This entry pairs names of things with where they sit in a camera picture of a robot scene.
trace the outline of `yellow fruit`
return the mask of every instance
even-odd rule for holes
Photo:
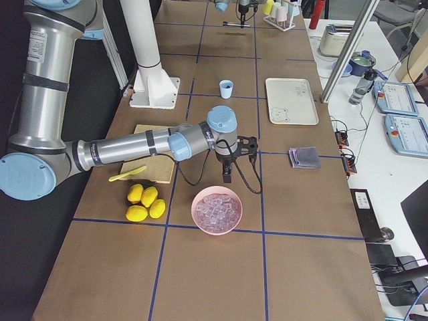
[[[152,219],[158,219],[162,216],[163,213],[165,213],[166,205],[164,199],[157,199],[153,202],[149,215]]]
[[[131,222],[141,222],[147,217],[147,209],[141,205],[129,206],[126,218]]]
[[[145,207],[150,207],[154,201],[158,198],[158,190],[156,187],[149,187],[142,192],[141,203]]]
[[[128,201],[132,204],[137,204],[141,200],[141,195],[143,192],[143,188],[141,184],[135,184],[129,188],[128,191]]]

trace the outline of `yellow handle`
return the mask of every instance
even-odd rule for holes
[[[118,179],[121,179],[122,177],[125,177],[125,176],[128,176],[128,175],[138,174],[139,172],[142,172],[146,168],[147,168],[147,166],[144,165],[144,166],[138,167],[137,169],[133,169],[132,171],[129,171],[127,173],[122,173],[122,174],[119,174],[119,175],[111,176],[108,179],[108,181],[109,182],[114,182],[114,181],[117,181]]]

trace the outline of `tray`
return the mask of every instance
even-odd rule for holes
[[[284,125],[317,125],[318,115],[309,81],[268,78],[265,83],[271,122]]]

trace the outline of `water bottle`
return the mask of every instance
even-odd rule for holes
[[[365,73],[362,74],[360,82],[356,85],[354,92],[350,95],[349,102],[352,105],[357,105],[361,102],[362,97],[370,92],[377,77],[377,72],[369,68]]]

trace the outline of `white toaster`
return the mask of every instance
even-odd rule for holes
[[[338,57],[351,29],[352,25],[327,25],[320,42],[321,54]]]

